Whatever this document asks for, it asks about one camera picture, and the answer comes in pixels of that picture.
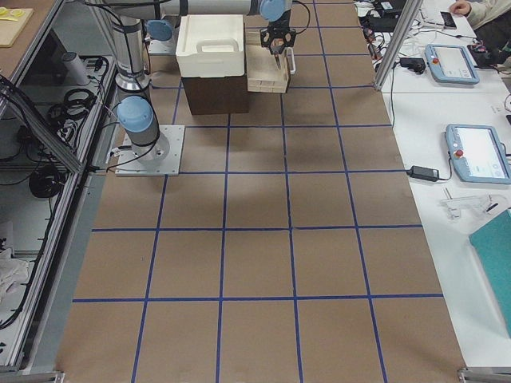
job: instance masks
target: styrofoam box lid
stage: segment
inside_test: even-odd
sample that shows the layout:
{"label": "styrofoam box lid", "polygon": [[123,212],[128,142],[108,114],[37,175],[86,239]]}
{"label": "styrofoam box lid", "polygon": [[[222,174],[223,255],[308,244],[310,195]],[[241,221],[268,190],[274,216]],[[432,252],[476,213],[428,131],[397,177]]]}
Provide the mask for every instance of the styrofoam box lid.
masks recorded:
{"label": "styrofoam box lid", "polygon": [[192,15],[181,18],[176,55],[198,53],[243,52],[244,26],[240,14]]}

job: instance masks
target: touchscreen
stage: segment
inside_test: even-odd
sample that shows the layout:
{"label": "touchscreen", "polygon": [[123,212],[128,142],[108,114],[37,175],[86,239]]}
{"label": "touchscreen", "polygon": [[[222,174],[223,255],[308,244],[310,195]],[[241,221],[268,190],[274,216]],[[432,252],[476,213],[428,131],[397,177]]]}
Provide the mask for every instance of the touchscreen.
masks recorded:
{"label": "touchscreen", "polygon": [[508,178],[489,129],[457,128],[469,173],[473,177]]}
{"label": "touchscreen", "polygon": [[472,73],[461,48],[436,46],[434,51],[442,66],[442,72],[447,77],[472,78]]}

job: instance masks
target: metal mounting plate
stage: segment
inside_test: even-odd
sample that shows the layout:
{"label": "metal mounting plate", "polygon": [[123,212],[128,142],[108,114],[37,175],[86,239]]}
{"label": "metal mounting plate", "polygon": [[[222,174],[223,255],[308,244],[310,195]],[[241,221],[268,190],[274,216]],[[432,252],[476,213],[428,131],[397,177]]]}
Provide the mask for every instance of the metal mounting plate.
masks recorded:
{"label": "metal mounting plate", "polygon": [[149,54],[151,56],[174,56],[176,54],[176,44],[172,42],[166,45],[158,40],[152,40],[149,45]]}
{"label": "metal mounting plate", "polygon": [[[161,134],[167,137],[170,144],[170,152],[163,160],[140,162],[135,160],[129,164],[116,168],[118,176],[177,176],[183,152],[184,125],[160,125]],[[125,136],[123,145],[131,145],[128,135]],[[135,156],[130,150],[121,152],[119,164],[133,160]]]}

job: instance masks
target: white table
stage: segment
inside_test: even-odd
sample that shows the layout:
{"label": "white table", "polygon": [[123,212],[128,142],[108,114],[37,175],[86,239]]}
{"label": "white table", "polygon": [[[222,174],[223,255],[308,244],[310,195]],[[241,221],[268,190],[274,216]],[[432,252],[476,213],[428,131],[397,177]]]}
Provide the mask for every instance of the white table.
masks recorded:
{"label": "white table", "polygon": [[[436,0],[442,4],[440,10],[447,11],[452,0]],[[414,38],[407,39],[400,53],[407,57],[424,56],[424,49],[428,44],[443,45],[463,45],[472,44],[475,33],[464,16],[453,15],[457,29],[455,30],[434,30],[423,28]],[[466,38],[456,38],[456,35],[467,36]],[[429,68],[419,75],[411,70],[397,66],[394,70],[393,93],[499,93],[505,92],[506,87],[502,82],[500,75],[491,69],[476,69],[480,81],[476,85],[459,84],[441,84],[436,82],[431,76]],[[382,92],[390,92],[392,74],[386,79]]]}
{"label": "white table", "polygon": [[[449,123],[492,125],[501,141],[511,148],[511,126],[503,106],[506,94],[394,94],[394,132],[405,166],[436,168],[446,178],[449,165],[443,132]],[[384,94],[384,99],[390,115],[390,95]],[[456,174],[445,183],[410,179],[410,186],[466,364],[511,366],[511,339],[468,238],[490,217],[477,218],[463,210],[460,220],[451,221],[440,205],[446,199],[445,188],[453,198],[499,194],[510,203],[511,188],[463,183]],[[494,213],[502,211],[502,207],[497,209]]]}

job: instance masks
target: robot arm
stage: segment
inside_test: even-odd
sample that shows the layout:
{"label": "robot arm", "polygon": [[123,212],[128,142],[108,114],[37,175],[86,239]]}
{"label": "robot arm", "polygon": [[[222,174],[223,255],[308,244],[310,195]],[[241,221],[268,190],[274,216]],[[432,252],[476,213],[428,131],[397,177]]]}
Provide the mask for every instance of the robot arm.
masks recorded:
{"label": "robot arm", "polygon": [[116,83],[120,103],[117,117],[125,128],[135,157],[140,161],[161,160],[168,153],[168,141],[161,134],[149,95],[145,73],[144,36],[141,20],[187,14],[260,14],[269,21],[260,31],[261,45],[278,56],[293,46],[296,32],[289,27],[292,0],[82,0],[108,12],[117,54]]}
{"label": "robot arm", "polygon": [[260,31],[261,45],[278,56],[295,43],[295,30],[289,26],[292,0],[89,0],[112,16],[113,39],[119,75],[116,82],[125,93],[144,93],[149,98],[149,78],[144,73],[141,20],[187,14],[260,14],[269,21]]}

